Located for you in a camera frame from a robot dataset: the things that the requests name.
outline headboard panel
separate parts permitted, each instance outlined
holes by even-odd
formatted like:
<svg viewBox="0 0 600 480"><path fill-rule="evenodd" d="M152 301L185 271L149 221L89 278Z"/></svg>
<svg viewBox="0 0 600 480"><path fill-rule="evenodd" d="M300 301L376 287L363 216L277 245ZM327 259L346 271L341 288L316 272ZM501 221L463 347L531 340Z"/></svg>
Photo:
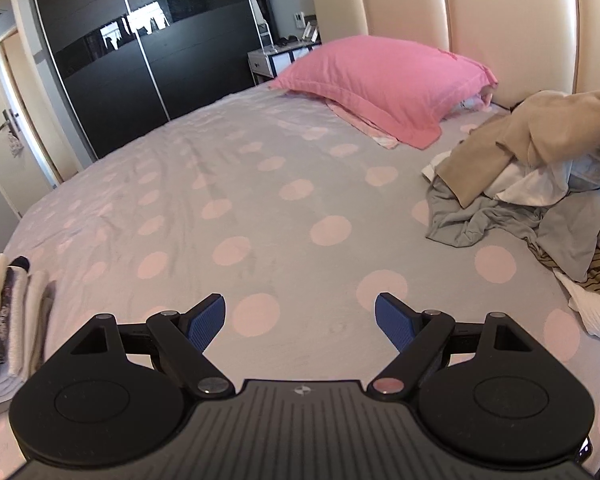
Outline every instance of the headboard panel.
<svg viewBox="0 0 600 480"><path fill-rule="evenodd" d="M600 0L314 2L323 41L373 34L471 57L498 77L503 106L544 89L600 89Z"/></svg>

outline wall switch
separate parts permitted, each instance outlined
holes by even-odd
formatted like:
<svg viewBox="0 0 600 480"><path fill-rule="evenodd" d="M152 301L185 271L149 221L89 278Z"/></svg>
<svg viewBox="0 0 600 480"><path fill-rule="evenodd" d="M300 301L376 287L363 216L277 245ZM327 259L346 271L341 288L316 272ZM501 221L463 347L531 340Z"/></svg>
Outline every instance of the wall switch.
<svg viewBox="0 0 600 480"><path fill-rule="evenodd" d="M296 27L304 30L306 27L306 21L304 20L304 12L296 12L294 14L294 20L296 20Z"/></svg>

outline black wardrobe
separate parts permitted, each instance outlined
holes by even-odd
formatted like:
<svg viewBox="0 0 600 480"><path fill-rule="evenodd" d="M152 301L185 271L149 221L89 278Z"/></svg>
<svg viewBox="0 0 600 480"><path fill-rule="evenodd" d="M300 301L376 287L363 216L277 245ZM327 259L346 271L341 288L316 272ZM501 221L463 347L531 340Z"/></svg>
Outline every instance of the black wardrobe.
<svg viewBox="0 0 600 480"><path fill-rule="evenodd" d="M249 0L36 0L97 156L253 86Z"/></svg>

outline doorway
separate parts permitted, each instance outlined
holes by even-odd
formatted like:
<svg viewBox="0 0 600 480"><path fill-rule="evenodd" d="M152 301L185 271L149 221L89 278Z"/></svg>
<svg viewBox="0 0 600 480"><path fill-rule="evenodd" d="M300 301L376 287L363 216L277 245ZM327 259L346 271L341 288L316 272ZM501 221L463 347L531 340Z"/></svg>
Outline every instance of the doorway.
<svg viewBox="0 0 600 480"><path fill-rule="evenodd" d="M75 156L27 57L11 0L0 0L0 82L22 134L52 187L78 173Z"/></svg>

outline bed sheet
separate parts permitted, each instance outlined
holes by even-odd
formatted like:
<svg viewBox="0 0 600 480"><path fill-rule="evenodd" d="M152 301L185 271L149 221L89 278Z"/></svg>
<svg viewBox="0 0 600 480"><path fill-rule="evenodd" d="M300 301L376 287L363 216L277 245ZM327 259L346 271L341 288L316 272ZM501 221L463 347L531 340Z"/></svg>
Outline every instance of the bed sheet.
<svg viewBox="0 0 600 480"><path fill-rule="evenodd" d="M442 124L428 150L386 150L323 102L264 86L179 118L93 164L22 219L6 253L56 281L46 355L91 316L142 322L224 295L206 355L244 378L364 384L396 351L372 306L389 291L458 321L510 314L589 389L600 465L600 341L551 272L493 230L476 246L427 240L420 174L493 111ZM0 478L23 462L0 416Z"/></svg>

